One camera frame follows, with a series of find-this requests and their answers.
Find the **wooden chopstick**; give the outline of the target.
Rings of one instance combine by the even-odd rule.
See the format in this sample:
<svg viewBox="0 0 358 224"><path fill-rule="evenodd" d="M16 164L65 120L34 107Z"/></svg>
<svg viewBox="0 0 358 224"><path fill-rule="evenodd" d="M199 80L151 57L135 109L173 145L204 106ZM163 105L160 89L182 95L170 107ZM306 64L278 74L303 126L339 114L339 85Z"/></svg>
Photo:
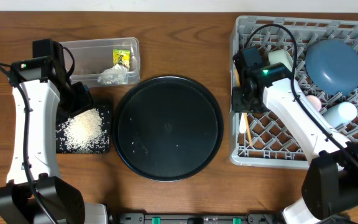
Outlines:
<svg viewBox="0 0 358 224"><path fill-rule="evenodd" d="M234 74L235 74L235 78L236 78L236 84L238 87L241 86L240 84L240 79L239 79L239 73L237 70L234 71ZM248 140L248 143L249 143L249 146L253 146L254 143L252 141L252 136L251 136L251 131L250 131L250 126L249 126L249 122L248 122L248 119L247 119L247 113L246 114L246 124L247 124L247 132L245 133L247 135L247 140Z"/></svg>

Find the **mint green bowl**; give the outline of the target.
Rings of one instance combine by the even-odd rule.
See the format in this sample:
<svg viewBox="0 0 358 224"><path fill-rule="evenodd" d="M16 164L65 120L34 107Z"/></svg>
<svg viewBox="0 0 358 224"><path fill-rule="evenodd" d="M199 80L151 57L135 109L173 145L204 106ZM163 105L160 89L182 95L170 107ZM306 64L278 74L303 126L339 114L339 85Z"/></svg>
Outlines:
<svg viewBox="0 0 358 224"><path fill-rule="evenodd" d="M276 63L282 63L284 66L292 71L293 68L293 59L291 58L290 54L286 50L276 50L268 53L268 61L271 65Z"/></svg>

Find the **yellow snack wrapper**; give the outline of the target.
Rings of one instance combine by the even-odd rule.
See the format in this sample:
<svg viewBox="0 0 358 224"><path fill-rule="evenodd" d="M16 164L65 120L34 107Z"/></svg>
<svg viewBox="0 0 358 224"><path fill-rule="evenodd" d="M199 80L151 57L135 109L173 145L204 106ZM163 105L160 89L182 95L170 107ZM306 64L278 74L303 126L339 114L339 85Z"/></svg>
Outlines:
<svg viewBox="0 0 358 224"><path fill-rule="evenodd" d="M113 63L114 65L122 65L130 68L131 51L124 49L113 50Z"/></svg>

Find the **pink cup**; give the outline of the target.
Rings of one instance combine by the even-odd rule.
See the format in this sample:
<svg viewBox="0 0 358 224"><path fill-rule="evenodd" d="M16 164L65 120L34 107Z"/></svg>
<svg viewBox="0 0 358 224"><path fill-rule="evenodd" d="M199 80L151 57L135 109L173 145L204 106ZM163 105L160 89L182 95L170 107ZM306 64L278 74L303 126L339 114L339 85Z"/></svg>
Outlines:
<svg viewBox="0 0 358 224"><path fill-rule="evenodd" d="M313 96L313 95L308 95L306 96L306 98L308 99L308 101L314 106L314 108L317 111L320 111L322 108L322 104L320 99L317 96Z"/></svg>

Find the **blue plate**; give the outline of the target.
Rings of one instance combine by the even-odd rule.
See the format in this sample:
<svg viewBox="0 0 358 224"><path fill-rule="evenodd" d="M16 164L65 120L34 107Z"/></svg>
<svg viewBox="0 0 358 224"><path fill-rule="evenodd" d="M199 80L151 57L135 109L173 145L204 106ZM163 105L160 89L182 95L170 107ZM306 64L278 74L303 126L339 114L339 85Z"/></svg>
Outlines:
<svg viewBox="0 0 358 224"><path fill-rule="evenodd" d="M329 95L348 95L358 87L358 54L344 42L331 39L312 45L305 65L313 83Z"/></svg>

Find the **light blue cup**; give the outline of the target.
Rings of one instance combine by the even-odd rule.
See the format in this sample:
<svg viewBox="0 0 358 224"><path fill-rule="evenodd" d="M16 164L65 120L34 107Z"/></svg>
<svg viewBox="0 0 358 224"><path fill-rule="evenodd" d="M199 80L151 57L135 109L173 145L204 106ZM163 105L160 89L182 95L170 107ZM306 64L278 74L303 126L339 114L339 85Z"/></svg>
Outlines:
<svg viewBox="0 0 358 224"><path fill-rule="evenodd" d="M357 108L350 102L342 102L323 113L325 120L334 128L348 125L357 116Z"/></svg>

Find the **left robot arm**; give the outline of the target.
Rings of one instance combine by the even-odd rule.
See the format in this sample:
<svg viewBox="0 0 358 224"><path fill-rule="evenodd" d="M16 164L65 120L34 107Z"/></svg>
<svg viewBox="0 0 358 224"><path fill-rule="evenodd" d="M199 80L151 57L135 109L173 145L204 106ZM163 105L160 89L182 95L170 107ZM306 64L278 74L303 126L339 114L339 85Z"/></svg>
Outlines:
<svg viewBox="0 0 358 224"><path fill-rule="evenodd" d="M85 223L88 206L60 177L56 125L93 105L82 83L72 85L54 56L14 62L5 73L16 106L15 146L0 216L6 223Z"/></svg>

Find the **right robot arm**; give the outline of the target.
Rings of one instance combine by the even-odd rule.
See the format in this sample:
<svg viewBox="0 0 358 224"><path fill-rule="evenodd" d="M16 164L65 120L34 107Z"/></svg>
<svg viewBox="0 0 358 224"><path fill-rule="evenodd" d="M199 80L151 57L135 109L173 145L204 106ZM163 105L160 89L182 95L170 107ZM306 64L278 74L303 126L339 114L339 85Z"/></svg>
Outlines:
<svg viewBox="0 0 358 224"><path fill-rule="evenodd" d="M308 102L284 64L234 63L239 86L232 89L232 110L270 110L282 121L309 163L301 199L282 212L285 223L320 223L358 206L358 142L330 126Z"/></svg>

